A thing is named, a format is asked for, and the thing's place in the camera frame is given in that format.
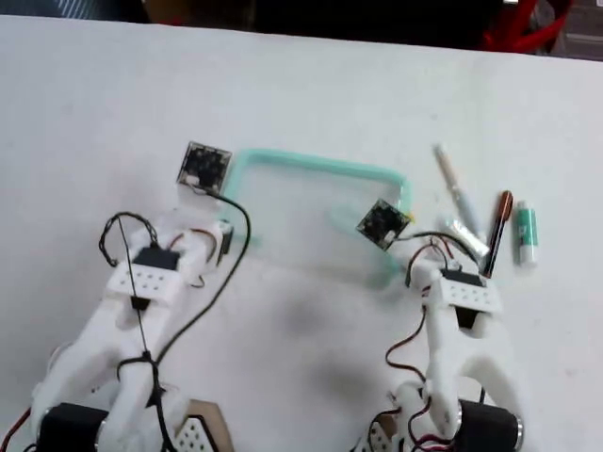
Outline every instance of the teal plastic rim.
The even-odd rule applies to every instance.
[[[272,149],[246,149],[235,154],[235,161],[226,177],[223,194],[236,200],[243,172],[253,163],[268,163],[287,167],[305,168],[308,170],[330,172],[344,176],[387,182],[399,187],[398,202],[395,207],[405,214],[410,214],[411,190],[406,178],[391,169],[373,165],[333,160],[302,153],[286,153]]]

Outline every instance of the black wire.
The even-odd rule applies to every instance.
[[[139,214],[134,214],[132,212],[118,212],[117,214],[115,214],[113,217],[111,217],[110,219],[108,219],[106,221],[105,228],[103,229],[101,238],[98,241],[98,249],[101,251],[101,253],[105,257],[106,262],[110,266],[117,266],[118,261],[117,261],[117,259],[113,259],[111,256],[109,256],[109,253],[106,251],[106,245],[105,245],[106,235],[109,233],[109,231],[113,227],[113,224],[115,224],[115,221],[119,220],[121,217],[130,217],[130,218],[137,219],[138,221],[140,221],[149,233],[149,237],[151,238],[151,246],[159,247],[159,242],[157,241],[157,231],[155,230],[155,228],[153,227],[153,225],[147,218],[145,218]]]
[[[451,240],[452,242],[454,242],[454,244],[458,248],[461,249],[462,252],[464,252],[469,257],[469,259],[471,259],[473,262],[475,262],[476,265],[479,265],[477,258],[473,255],[473,253],[467,247],[467,245],[451,234],[439,233],[437,231],[425,231],[422,233],[416,233],[416,234],[409,235],[408,237],[399,237],[396,240],[397,241],[406,241],[406,240],[412,240],[414,238],[429,237],[429,236],[436,236],[436,237],[447,238],[448,240]]]
[[[125,238],[125,232],[123,231],[122,219],[117,217],[117,221],[120,225],[120,231],[122,232],[123,243],[125,244],[125,257],[128,260],[128,272],[130,273],[130,282],[132,283],[132,293],[134,297],[138,297],[136,294],[136,285],[134,284],[134,272],[132,271],[132,260],[130,259],[130,247],[128,247],[128,242]],[[142,328],[142,318],[140,317],[140,309],[136,309],[136,314],[139,317],[139,327],[140,327],[140,336],[142,336],[142,346],[145,350],[147,348],[147,338],[144,335],[144,329]]]
[[[141,221],[143,224],[145,224],[145,227],[147,228],[147,231],[149,231],[149,235],[151,237],[151,244],[152,245],[155,244],[156,246],[159,246],[157,243],[157,232],[156,232],[155,228],[153,227],[153,225],[151,225],[151,223],[149,222],[148,219],[143,218],[137,214],[129,215],[128,213],[119,213],[119,214],[114,215],[106,223],[105,230],[103,231],[103,235],[101,236],[101,240],[99,241],[99,248],[101,248],[101,244],[103,244],[103,245],[105,244],[106,233],[108,233],[108,231],[111,229],[111,226],[113,225],[115,220],[117,220],[118,224],[120,226],[120,231],[122,233],[123,245],[125,246],[125,256],[128,261],[128,270],[130,272],[130,282],[132,283],[132,292],[134,294],[134,297],[136,297],[137,296],[136,295],[136,285],[134,283],[134,275],[132,272],[132,262],[130,260],[130,247],[128,247],[128,242],[127,242],[127,239],[125,238],[125,232],[123,230],[123,225],[122,225],[122,216],[128,216],[128,217],[133,216],[133,218],[136,218],[139,221]],[[106,254],[106,250],[104,251],[104,256],[105,256],[105,258],[107,258],[107,261],[109,262],[110,258],[108,257],[108,254]],[[140,358],[131,358],[128,360],[123,360],[118,364],[118,367],[117,367],[118,379],[119,379],[119,375],[120,375],[120,369],[125,364],[148,363],[151,365],[151,368],[153,370],[152,399],[153,399],[153,402],[155,403],[155,409],[157,411],[157,422],[159,423],[159,429],[161,430],[161,436],[163,439],[162,448],[165,448],[165,449],[169,450],[170,452],[177,452],[176,448],[173,446],[173,444],[171,442],[170,434],[168,432],[168,427],[166,426],[166,419],[165,419],[165,416],[163,413],[163,401],[161,400],[161,386],[159,384],[158,364],[153,361],[151,352],[149,351],[149,348],[147,348],[147,341],[146,341],[146,337],[144,335],[144,329],[142,328],[142,317],[140,316],[140,309],[136,309],[136,312],[137,312],[137,315],[139,318],[140,335],[142,337],[142,347],[143,347],[144,351],[142,352],[142,356]]]
[[[214,295],[214,297],[211,299],[211,301],[209,301],[209,304],[207,304],[198,314],[196,314],[194,317],[192,317],[187,322],[187,324],[185,324],[185,326],[182,327],[170,339],[170,341],[168,341],[168,343],[161,349],[161,351],[159,352],[159,355],[157,357],[157,364],[160,364],[163,361],[163,359],[165,358],[165,356],[168,353],[168,351],[170,351],[170,348],[175,344],[175,342],[180,338],[180,336],[182,336],[185,332],[187,332],[188,329],[190,329],[190,327],[192,327],[195,323],[197,323],[197,321],[201,317],[203,317],[211,308],[214,307],[214,305],[216,304],[216,301],[218,301],[218,298],[220,297],[220,295],[223,292],[223,290],[226,287],[226,285],[228,285],[228,282],[231,280],[231,278],[235,274],[236,269],[238,268],[238,265],[241,263],[241,260],[245,256],[245,253],[247,252],[247,248],[249,247],[249,242],[250,242],[251,237],[252,237],[252,221],[249,218],[249,214],[247,213],[247,211],[245,210],[245,208],[243,206],[241,206],[237,202],[234,202],[233,200],[230,200],[228,198],[225,198],[225,197],[219,195],[218,193],[209,192],[209,191],[200,193],[200,192],[196,191],[193,186],[190,186],[190,188],[197,195],[206,194],[207,196],[210,196],[210,197],[212,197],[212,198],[214,198],[216,200],[219,200],[219,201],[222,201],[222,202],[226,202],[227,204],[230,204],[233,207],[235,207],[235,209],[237,209],[241,214],[243,214],[243,217],[245,218],[245,225],[246,225],[246,228],[247,228],[247,231],[246,231],[246,234],[245,234],[245,242],[243,243],[243,248],[241,249],[241,253],[236,258],[235,264],[231,268],[231,270],[228,273],[228,275],[226,275],[226,278],[224,278],[224,281],[222,282],[222,285],[220,286],[220,288],[218,289],[218,291],[216,292],[216,294]]]

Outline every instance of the robotic arm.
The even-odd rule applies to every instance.
[[[233,236],[228,222],[214,219],[217,200],[237,206],[216,194],[229,158],[224,151],[191,143],[178,176],[178,209],[155,226],[130,213],[117,214],[107,223],[99,248],[115,270],[77,340],[55,353],[46,378],[34,390],[31,429],[37,452],[163,451],[166,438],[174,444],[169,447],[173,452],[189,450],[208,434],[204,424],[188,424],[188,397],[175,387],[159,387],[158,365],[174,337],[194,323],[193,319],[174,336],[188,300],[210,307],[249,243],[248,221],[248,239],[220,290],[210,294],[211,301],[203,290],[197,292],[204,276],[228,252]],[[212,194],[195,197],[196,189]],[[122,227],[122,216],[142,221],[146,230],[132,235],[126,258],[118,262],[106,253],[104,236],[116,221]],[[181,433],[186,430],[186,443],[176,437],[178,428]],[[189,438],[191,431],[195,434]],[[230,442],[227,430],[226,437]],[[203,450],[217,448],[209,439]]]
[[[402,241],[389,252],[423,294],[430,349],[426,381],[404,382],[395,392],[393,434],[371,423],[354,450],[540,450],[529,392],[502,322],[495,284],[468,259],[462,267],[446,269],[438,255],[417,259],[417,248],[416,241]],[[460,376],[480,383],[496,406],[461,400]],[[389,444],[383,442],[386,436]]]
[[[217,266],[229,231],[224,223],[191,223],[177,212],[168,223],[157,230],[164,237],[159,250],[135,234],[132,274],[126,261],[117,265],[96,312],[34,391],[31,427],[39,452],[55,450],[56,441],[64,446],[66,437],[95,429],[94,442],[101,452],[161,449],[155,407],[148,406],[153,390],[150,365],[130,363],[119,375],[116,369],[123,360],[141,355],[140,330],[151,356],[159,355],[195,291],[192,285]],[[172,266],[174,256],[178,259]],[[140,325],[135,302],[148,303],[140,310]],[[174,431],[183,422],[188,399],[172,387],[162,401],[166,424]]]

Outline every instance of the red object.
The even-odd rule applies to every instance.
[[[530,26],[530,16],[538,0],[519,0],[512,11],[503,11],[493,29],[483,35],[482,50],[516,52],[524,54],[554,44],[559,36],[573,0],[547,0],[555,11],[552,24],[525,34]]]
[[[12,436],[17,432],[17,430],[21,428],[21,426],[25,423],[25,421],[29,417],[29,414],[31,414],[30,408],[28,408],[27,411],[25,411],[19,418],[19,420],[15,423],[15,425],[10,428],[7,433],[7,436],[4,437],[2,446],[0,446],[0,452],[7,452],[8,443],[10,443],[10,438],[12,438]]]

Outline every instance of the electrical cable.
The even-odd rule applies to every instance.
[[[149,233],[149,237],[151,239],[151,247],[159,248],[159,242],[157,241],[157,231],[155,230],[155,228],[153,227],[153,225],[147,218],[142,217],[139,214],[134,214],[132,212],[118,212],[117,214],[115,214],[113,217],[111,217],[110,219],[108,219],[106,221],[105,228],[103,229],[101,238],[98,241],[98,249],[101,251],[101,253],[105,257],[106,262],[110,266],[117,266],[118,260],[113,259],[111,256],[109,256],[109,253],[106,251],[106,244],[105,244],[106,235],[109,233],[109,231],[113,227],[113,224],[115,224],[115,221],[117,221],[121,217],[130,217],[130,218],[137,219],[138,221],[140,221],[146,228],[147,232]]]
[[[130,259],[130,247],[128,246],[127,239],[125,238],[125,232],[123,230],[121,216],[122,216],[122,214],[117,214],[117,215],[113,216],[107,222],[105,230],[103,231],[103,236],[101,237],[101,241],[99,242],[99,248],[100,248],[100,243],[103,243],[103,244],[105,243],[106,233],[111,229],[111,226],[113,225],[113,223],[115,222],[115,219],[116,219],[119,223],[120,232],[122,233],[123,245],[125,246],[125,256],[126,256],[126,259],[128,262],[128,270],[130,272],[130,282],[132,283],[132,292],[134,294],[134,297],[136,297],[137,293],[136,293],[136,285],[134,283],[134,272],[132,271],[132,261]],[[149,220],[147,220],[146,218],[143,218],[137,214],[128,215],[128,217],[136,218],[136,219],[142,221],[143,223],[145,223],[145,226],[147,226],[147,230],[149,231],[149,234],[151,236],[151,243],[153,244],[154,243],[154,235],[151,233],[151,231],[154,231],[155,228],[153,228],[153,226],[151,225]],[[158,243],[156,241],[156,232],[155,232],[155,243],[158,246]],[[151,368],[153,370],[153,391],[151,394],[151,399],[155,403],[155,409],[157,411],[157,422],[159,423],[159,429],[161,430],[161,437],[163,439],[162,448],[166,448],[170,452],[177,452],[176,448],[173,446],[173,443],[171,442],[170,434],[168,432],[168,427],[166,426],[166,420],[165,420],[165,416],[163,413],[163,402],[161,400],[161,386],[159,384],[158,364],[153,361],[151,352],[149,351],[149,348],[147,348],[147,341],[146,341],[146,337],[144,335],[144,329],[142,328],[142,318],[140,316],[140,310],[136,309],[136,312],[137,312],[137,315],[139,318],[140,336],[142,337],[142,347],[143,347],[142,356],[139,358],[131,358],[128,360],[121,361],[118,364],[118,368],[117,368],[118,379],[119,379],[120,369],[122,368],[122,366],[124,366],[126,364],[148,363],[151,365]]]
[[[404,284],[406,285],[406,287],[411,286],[411,273],[412,273],[413,264],[415,263],[416,258],[421,254],[421,252],[423,252],[424,250],[427,250],[429,248],[438,250],[442,254],[442,256],[444,256],[444,263],[446,266],[446,270],[448,270],[448,259],[447,259],[446,255],[444,254],[444,252],[442,251],[442,249],[433,243],[428,243],[427,245],[423,245],[421,248],[419,248],[415,252],[415,254],[413,254],[413,257],[411,257],[411,260],[408,262],[408,267],[406,268],[406,278],[404,280]]]
[[[385,352],[385,362],[390,367],[394,367],[395,369],[409,370],[411,372],[414,372],[416,375],[418,375],[418,377],[421,379],[421,381],[423,383],[425,383],[425,381],[427,380],[425,378],[425,374],[423,374],[423,372],[421,372],[417,367],[414,367],[413,365],[410,365],[410,364],[395,363],[389,359],[389,355],[392,352],[394,352],[394,350],[409,344],[421,333],[421,331],[423,330],[423,326],[425,325],[425,317],[427,316],[427,308],[425,306],[422,306],[422,312],[423,312],[423,316],[421,317],[421,323],[418,325],[418,328],[416,329],[416,331],[413,332],[407,338],[402,339],[401,341],[397,342],[392,347],[390,347]]]
[[[408,424],[407,424],[407,428],[408,428],[408,434],[411,437],[411,441],[414,444],[414,447],[412,449],[412,452],[416,452],[417,450],[420,450],[421,452],[433,452],[433,451],[441,451],[441,450],[449,450],[452,445],[453,445],[453,441],[452,440],[446,440],[444,438],[439,438],[436,435],[424,435],[421,437],[421,439],[417,439],[415,434],[413,433],[413,421],[415,419],[417,419],[418,417],[421,417],[423,414],[425,414],[426,412],[428,412],[430,410],[430,407],[432,406],[432,398],[428,397],[427,399],[427,403],[425,404],[425,407],[420,410],[419,412],[416,412],[415,414],[413,414],[409,419],[408,419]],[[427,442],[435,442],[438,443],[438,448],[434,448],[434,446],[429,446],[428,449],[423,447],[424,443]]]
[[[467,247],[467,245],[451,234],[439,233],[437,231],[425,231],[422,233],[415,233],[415,234],[409,235],[407,237],[399,237],[396,239],[396,241],[403,242],[403,241],[407,241],[407,240],[412,240],[414,238],[429,237],[429,236],[435,236],[438,238],[447,238],[448,240],[452,241],[462,252],[464,252],[467,255],[467,257],[469,257],[469,259],[471,259],[477,266],[480,265],[477,258],[471,253],[471,250]]]
[[[207,260],[206,262],[211,261],[211,258],[214,257],[214,254],[216,254],[216,250],[218,249],[218,239],[216,238],[215,235],[211,234],[209,231],[205,230],[205,229],[199,229],[199,228],[191,228],[189,229],[189,231],[191,231],[192,233],[196,233],[196,234],[202,234],[205,235],[209,238],[211,238],[212,241],[212,249],[209,252],[209,254],[207,255]],[[173,248],[173,246],[178,243],[179,240],[181,240],[184,237],[184,233],[180,233],[179,235],[177,235],[172,241],[171,243],[168,245],[168,250],[171,250]]]
[[[7,434],[4,437],[4,440],[2,441],[2,445],[0,445],[0,452],[7,452],[8,444],[10,443],[10,440],[12,439],[14,434],[19,430],[19,428],[21,428],[23,426],[23,424],[25,423],[25,421],[27,420],[27,418],[29,417],[30,414],[31,414],[31,408],[28,408],[21,415],[21,417],[19,419],[17,419],[17,422],[15,422],[14,425],[8,430]]]
[[[161,349],[161,351],[159,352],[159,355],[157,356],[157,364],[160,364],[163,361],[166,354],[168,353],[168,351],[170,351],[170,348],[175,344],[175,342],[185,332],[187,332],[190,329],[190,327],[192,327],[195,323],[197,323],[197,321],[201,317],[203,317],[211,308],[214,307],[214,305],[216,304],[216,301],[218,301],[218,298],[220,297],[221,293],[226,288],[226,285],[228,285],[228,282],[231,280],[231,278],[235,274],[236,269],[238,268],[239,264],[241,263],[241,260],[243,259],[243,257],[245,257],[245,253],[247,252],[247,248],[249,247],[249,243],[250,243],[250,240],[252,237],[252,221],[249,217],[249,214],[247,213],[247,211],[245,210],[245,208],[243,206],[241,206],[240,204],[238,204],[237,202],[235,202],[233,200],[230,200],[228,198],[225,198],[225,197],[219,195],[218,193],[214,193],[214,192],[210,192],[210,191],[198,192],[194,186],[189,186],[189,187],[192,189],[193,193],[195,193],[196,195],[200,195],[200,196],[207,195],[211,198],[214,198],[214,199],[222,201],[222,202],[226,202],[227,204],[230,204],[233,207],[235,207],[235,209],[238,210],[245,218],[245,225],[246,225],[245,242],[243,243],[243,248],[241,249],[240,254],[236,258],[235,263],[233,264],[232,268],[228,272],[228,275],[226,275],[226,278],[224,278],[224,281],[222,282],[220,288],[218,289],[218,291],[216,292],[214,297],[209,301],[209,303],[198,314],[193,316]]]

